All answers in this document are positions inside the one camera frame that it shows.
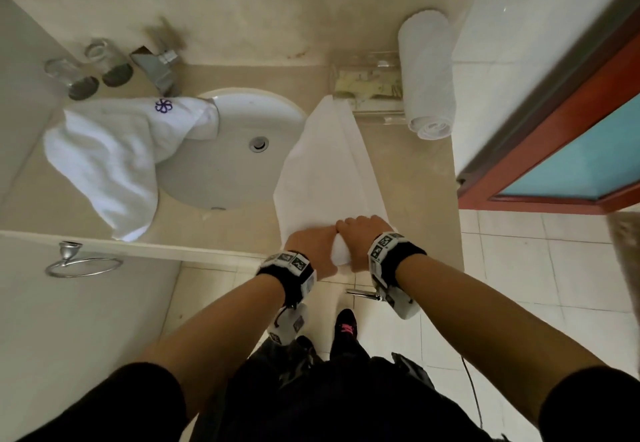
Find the chrome faucet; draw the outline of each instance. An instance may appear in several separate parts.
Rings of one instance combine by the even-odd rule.
[[[180,89],[175,73],[171,69],[172,64],[179,59],[176,51],[167,49],[156,55],[142,46],[133,51],[130,57],[145,72],[162,96],[178,96]]]

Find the beige countertop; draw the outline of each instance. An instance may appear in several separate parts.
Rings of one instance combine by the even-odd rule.
[[[187,96],[220,88],[258,88],[288,98],[308,114],[328,94],[328,69],[321,66],[181,66],[177,73],[182,94]],[[100,86],[96,97],[156,95],[155,88],[136,69],[129,83],[120,88]],[[61,116],[60,108],[51,122]],[[402,125],[358,126],[390,222],[434,258],[463,268],[451,140],[423,141]],[[88,199],[46,160],[42,141],[0,207],[0,231],[50,235],[60,240],[111,240],[110,227],[93,211]],[[154,221],[135,243],[267,255],[280,248],[280,230],[272,202],[207,211],[180,203],[160,190]]]

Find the sink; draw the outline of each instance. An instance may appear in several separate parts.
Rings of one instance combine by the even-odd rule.
[[[199,98],[218,107],[218,136],[185,139],[172,157],[157,165],[159,187],[202,209],[270,201],[307,115],[290,100],[262,90],[226,88]]]

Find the purple flower logo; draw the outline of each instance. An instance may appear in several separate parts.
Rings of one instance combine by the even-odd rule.
[[[160,98],[158,101],[156,101],[156,111],[159,111],[160,113],[168,113],[172,109],[173,104],[171,103],[171,100]]]

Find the blue glass panel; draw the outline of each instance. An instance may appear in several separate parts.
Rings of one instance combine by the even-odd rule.
[[[598,199],[640,180],[640,95],[500,195]]]

